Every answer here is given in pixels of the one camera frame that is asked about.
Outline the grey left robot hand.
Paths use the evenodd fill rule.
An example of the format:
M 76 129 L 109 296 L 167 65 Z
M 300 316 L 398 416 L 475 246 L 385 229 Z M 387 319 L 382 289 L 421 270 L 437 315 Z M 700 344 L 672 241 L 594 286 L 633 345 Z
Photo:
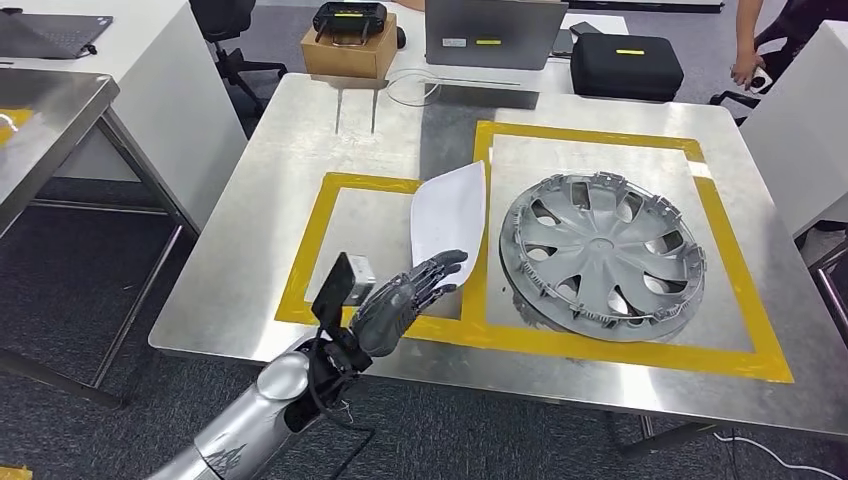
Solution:
M 390 355 L 424 310 L 457 289 L 444 279 L 459 272 L 467 259 L 465 251 L 443 251 L 381 286 L 353 317 L 359 347 L 370 357 Z

